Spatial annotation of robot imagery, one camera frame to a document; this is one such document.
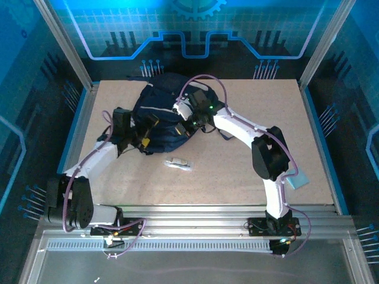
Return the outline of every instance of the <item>gear graphic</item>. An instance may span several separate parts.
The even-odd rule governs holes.
[[[32,0],[0,0],[0,5],[8,8],[13,20],[21,28],[27,28],[33,20]]]
[[[221,5],[226,0],[172,0],[171,9],[177,15],[184,16],[186,20],[192,18],[194,21],[205,20],[206,16],[213,16],[214,11],[220,11]]]

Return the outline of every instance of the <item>beige work surface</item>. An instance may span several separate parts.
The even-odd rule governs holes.
[[[218,94],[221,87],[204,80]],[[223,80],[228,104],[238,114],[266,126],[282,129],[291,154],[310,183],[293,190],[286,184],[292,204],[332,204],[329,185],[316,148],[295,80]],[[107,123],[103,109],[133,109],[145,82],[101,81],[89,120],[81,159],[89,153]],[[194,162],[185,172],[163,164],[166,157]],[[217,133],[198,131],[171,153],[145,156],[138,150],[121,155],[91,184],[95,203],[108,205],[157,204],[266,204],[262,179],[254,172],[250,149],[237,139],[225,141]]]

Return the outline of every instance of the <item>dark blue backpack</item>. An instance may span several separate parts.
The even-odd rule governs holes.
[[[159,123],[150,131],[150,143],[144,150],[146,154],[174,151],[192,137],[178,134],[175,127],[183,118],[172,111],[188,79],[179,74],[164,73],[149,78],[147,86],[142,90],[133,109],[134,121],[138,123],[149,114],[159,118]],[[199,89],[203,90],[212,103],[218,101],[216,93],[209,86],[197,81],[190,83],[184,93],[194,93]]]

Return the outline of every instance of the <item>vent grille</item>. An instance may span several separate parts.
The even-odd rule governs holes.
[[[133,240],[112,249],[122,251]],[[50,239],[48,250],[60,251],[98,251],[103,250],[103,240]],[[270,253],[268,240],[138,240],[131,251],[249,251]]]

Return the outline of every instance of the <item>blue sponge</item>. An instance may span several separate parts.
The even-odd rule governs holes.
[[[295,173],[295,170],[289,170],[288,174]],[[290,176],[287,178],[290,185],[293,187],[293,189],[298,189],[302,187],[303,185],[306,185],[309,183],[309,179],[307,178],[306,174],[301,170],[301,168],[298,168],[298,175],[297,176]]]

